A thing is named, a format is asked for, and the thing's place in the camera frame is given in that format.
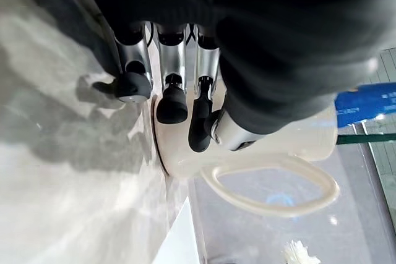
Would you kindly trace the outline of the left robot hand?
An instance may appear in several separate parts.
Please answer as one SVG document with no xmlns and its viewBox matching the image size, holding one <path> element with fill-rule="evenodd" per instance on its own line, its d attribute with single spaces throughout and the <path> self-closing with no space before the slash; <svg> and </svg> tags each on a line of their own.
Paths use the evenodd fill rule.
<svg viewBox="0 0 396 264">
<path fill-rule="evenodd" d="M 395 35 L 395 0 L 94 0 L 117 39 L 139 21 L 207 29 L 226 97 L 214 140 L 240 150 L 364 82 Z"/>
</svg>

